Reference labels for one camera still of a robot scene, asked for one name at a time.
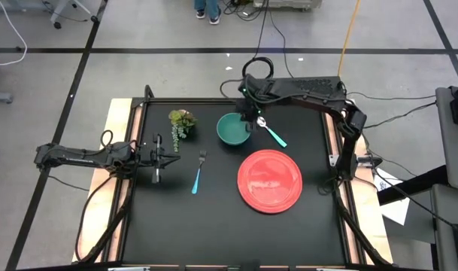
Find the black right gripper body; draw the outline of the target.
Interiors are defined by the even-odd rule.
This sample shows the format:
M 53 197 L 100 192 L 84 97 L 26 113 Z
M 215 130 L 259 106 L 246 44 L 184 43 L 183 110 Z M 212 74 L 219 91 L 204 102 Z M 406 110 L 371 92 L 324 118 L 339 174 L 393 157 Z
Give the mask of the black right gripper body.
M 238 99 L 235 102 L 235 111 L 241 115 L 241 121 L 256 121 L 262 113 L 260 107 L 249 99 Z

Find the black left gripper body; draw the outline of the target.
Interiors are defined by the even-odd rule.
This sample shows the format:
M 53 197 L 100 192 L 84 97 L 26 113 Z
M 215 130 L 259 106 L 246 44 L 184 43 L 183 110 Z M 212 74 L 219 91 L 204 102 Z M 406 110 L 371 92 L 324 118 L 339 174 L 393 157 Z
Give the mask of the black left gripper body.
M 154 149 L 149 149 L 146 145 L 139 148 L 139 166 L 153 167 L 153 177 L 151 181 L 154 184 L 158 184 L 162 179 L 160 173 L 162 168 L 162 136 L 160 134 L 154 134 L 153 143 L 155 144 Z

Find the teal ceramic bowl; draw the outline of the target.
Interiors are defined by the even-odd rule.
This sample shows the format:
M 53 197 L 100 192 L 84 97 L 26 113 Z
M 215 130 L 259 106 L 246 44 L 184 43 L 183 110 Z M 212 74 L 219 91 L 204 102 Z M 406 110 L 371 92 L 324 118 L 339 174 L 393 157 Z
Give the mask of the teal ceramic bowl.
M 250 137 L 246 125 L 239 113 L 224 114 L 217 122 L 217 135 L 228 145 L 241 145 Z

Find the spoon with teal handle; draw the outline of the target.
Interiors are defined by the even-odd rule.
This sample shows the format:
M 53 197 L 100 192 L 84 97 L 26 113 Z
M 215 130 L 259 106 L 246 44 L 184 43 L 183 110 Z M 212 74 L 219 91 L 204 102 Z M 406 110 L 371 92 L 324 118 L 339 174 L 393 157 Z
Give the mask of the spoon with teal handle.
M 264 117 L 262 116 L 258 116 L 257 120 L 256 120 L 256 124 L 262 128 L 264 128 L 267 132 L 269 132 L 269 134 L 273 137 L 273 139 L 282 147 L 282 148 L 285 148 L 287 146 L 287 143 L 276 133 L 274 132 L 272 129 L 270 129 L 268 126 L 267 126 L 267 123 L 266 123 L 266 120 Z

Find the fork with blue handle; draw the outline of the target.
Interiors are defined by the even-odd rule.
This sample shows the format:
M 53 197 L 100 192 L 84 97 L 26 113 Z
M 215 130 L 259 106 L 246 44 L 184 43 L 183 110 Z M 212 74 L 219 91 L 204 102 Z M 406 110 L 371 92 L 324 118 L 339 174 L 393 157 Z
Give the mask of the fork with blue handle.
M 197 192 L 198 192 L 200 174 L 201 174 L 202 165 L 205 162 L 206 156 L 207 156 L 207 152 L 206 151 L 200 151 L 200 153 L 199 153 L 199 167 L 198 167 L 198 170 L 197 170 L 196 179 L 194 181 L 193 188 L 191 190 L 192 194 L 197 194 Z

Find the artificial green potted plant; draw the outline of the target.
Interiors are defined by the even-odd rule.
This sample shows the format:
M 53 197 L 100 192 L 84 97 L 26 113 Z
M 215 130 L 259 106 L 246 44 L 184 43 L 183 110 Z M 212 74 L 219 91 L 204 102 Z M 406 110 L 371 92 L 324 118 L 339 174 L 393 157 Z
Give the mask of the artificial green potted plant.
M 187 139 L 190 131 L 195 127 L 197 119 L 185 109 L 173 110 L 169 113 L 168 119 L 171 122 L 171 137 L 173 148 L 176 153 L 180 149 L 180 141 Z

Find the wooden table board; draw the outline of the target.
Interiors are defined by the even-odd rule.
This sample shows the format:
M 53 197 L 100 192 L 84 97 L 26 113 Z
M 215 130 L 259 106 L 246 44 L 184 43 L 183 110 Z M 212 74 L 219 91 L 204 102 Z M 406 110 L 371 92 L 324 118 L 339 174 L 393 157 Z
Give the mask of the wooden table board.
M 114 140 L 136 139 L 140 129 L 142 107 L 134 99 L 112 99 L 108 110 L 105 129 L 114 133 Z M 75 246 L 81 257 L 85 257 L 96 244 L 108 224 L 111 213 L 117 212 L 126 198 L 128 180 L 110 178 L 108 172 L 96 169 L 93 173 L 89 195 L 92 197 L 83 215 L 81 234 Z M 359 227 L 379 254 L 393 262 L 387 232 L 384 226 L 377 189 L 369 168 L 359 167 L 351 188 L 341 188 L 345 205 L 353 198 Z

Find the red round plate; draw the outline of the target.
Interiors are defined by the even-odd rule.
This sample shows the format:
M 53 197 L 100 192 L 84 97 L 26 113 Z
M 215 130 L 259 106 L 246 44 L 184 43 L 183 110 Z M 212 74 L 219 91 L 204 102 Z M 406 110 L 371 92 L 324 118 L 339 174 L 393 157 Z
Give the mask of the red round plate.
M 278 214 L 290 209 L 302 194 L 302 174 L 286 154 L 265 149 L 248 156 L 239 166 L 238 192 L 252 209 Z

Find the black perforated computer case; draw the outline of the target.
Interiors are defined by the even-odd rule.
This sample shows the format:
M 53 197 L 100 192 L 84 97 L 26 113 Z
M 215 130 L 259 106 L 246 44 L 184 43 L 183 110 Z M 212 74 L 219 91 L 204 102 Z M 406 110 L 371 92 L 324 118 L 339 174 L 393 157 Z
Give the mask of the black perforated computer case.
M 274 85 L 309 93 L 333 94 L 339 90 L 340 77 L 278 78 Z

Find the person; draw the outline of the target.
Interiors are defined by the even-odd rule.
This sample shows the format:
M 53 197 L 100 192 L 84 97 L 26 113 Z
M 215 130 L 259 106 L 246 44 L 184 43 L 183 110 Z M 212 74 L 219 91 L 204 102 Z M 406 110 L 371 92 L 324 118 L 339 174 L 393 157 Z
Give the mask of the person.
M 208 16 L 211 25 L 217 25 L 220 22 L 222 11 L 218 0 L 194 0 L 194 9 L 197 19 L 201 20 Z

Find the white box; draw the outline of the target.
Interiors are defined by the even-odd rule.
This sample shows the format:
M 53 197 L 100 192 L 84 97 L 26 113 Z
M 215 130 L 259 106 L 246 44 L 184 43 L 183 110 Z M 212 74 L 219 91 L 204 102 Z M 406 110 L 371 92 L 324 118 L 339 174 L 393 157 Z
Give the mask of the white box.
M 255 8 L 263 9 L 295 9 L 309 11 L 318 9 L 323 0 L 251 0 Z

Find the white paper sheet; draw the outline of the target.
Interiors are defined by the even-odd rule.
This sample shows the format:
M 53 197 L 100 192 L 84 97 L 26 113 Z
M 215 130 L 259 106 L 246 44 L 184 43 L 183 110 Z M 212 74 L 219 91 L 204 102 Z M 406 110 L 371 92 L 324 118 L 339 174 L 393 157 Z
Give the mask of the white paper sheet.
M 377 174 L 374 174 L 374 183 L 378 192 L 389 188 L 390 184 L 396 185 L 402 183 L 402 180 L 397 179 L 382 169 L 377 168 L 376 172 Z M 409 203 L 410 199 L 408 198 L 396 200 L 395 202 L 384 205 L 381 203 L 380 206 L 382 208 L 382 215 L 385 218 L 389 218 L 397 224 L 404 226 Z

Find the grey wheeled office chair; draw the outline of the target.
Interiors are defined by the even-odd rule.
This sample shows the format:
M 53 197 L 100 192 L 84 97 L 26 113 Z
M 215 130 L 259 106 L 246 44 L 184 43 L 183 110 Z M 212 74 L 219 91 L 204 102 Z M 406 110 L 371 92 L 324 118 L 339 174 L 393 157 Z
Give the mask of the grey wheeled office chair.
M 50 22 L 55 29 L 61 29 L 65 21 L 73 23 L 99 24 L 98 16 L 88 6 L 88 0 L 43 0 L 42 4 L 51 14 Z

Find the grey desk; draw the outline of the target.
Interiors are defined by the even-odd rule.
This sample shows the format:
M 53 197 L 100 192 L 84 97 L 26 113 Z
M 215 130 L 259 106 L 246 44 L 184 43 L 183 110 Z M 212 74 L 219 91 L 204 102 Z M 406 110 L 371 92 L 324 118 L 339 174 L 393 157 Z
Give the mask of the grey desk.
M 458 188 L 458 125 L 453 122 L 450 109 L 453 96 L 448 88 L 443 87 L 437 88 L 435 94 L 447 167 L 447 179 L 452 187 Z
M 458 189 L 436 184 L 431 190 L 432 209 L 439 217 L 458 224 Z M 440 271 L 458 271 L 453 228 L 439 219 L 435 219 L 435 244 Z

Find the black table frame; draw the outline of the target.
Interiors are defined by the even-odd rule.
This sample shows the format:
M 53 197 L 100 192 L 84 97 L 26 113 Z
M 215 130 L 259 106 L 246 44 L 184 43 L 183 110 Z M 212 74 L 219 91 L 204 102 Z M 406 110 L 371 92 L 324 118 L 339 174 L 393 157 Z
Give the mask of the black table frame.
M 96 260 L 135 266 L 345 266 L 359 268 L 369 257 L 376 266 L 385 260 L 359 227 L 353 198 L 345 205 L 335 171 L 343 137 L 330 115 L 299 105 L 270 105 L 263 117 L 287 142 L 282 148 L 265 131 L 252 130 L 241 145 L 228 145 L 217 135 L 217 122 L 235 111 L 231 99 L 135 99 L 142 107 L 136 145 L 154 147 L 162 136 L 165 152 L 180 159 L 160 171 L 154 184 L 153 167 L 138 169 L 128 180 L 126 198 L 111 213 L 111 222 L 85 257 L 75 249 L 80 265 Z M 185 109 L 198 120 L 187 139 L 173 148 L 173 110 Z M 302 194 L 285 212 L 265 214 L 241 198 L 237 174 L 256 151 L 272 149 L 291 157 L 302 174 Z M 192 194 L 199 153 L 207 156 L 197 194 Z

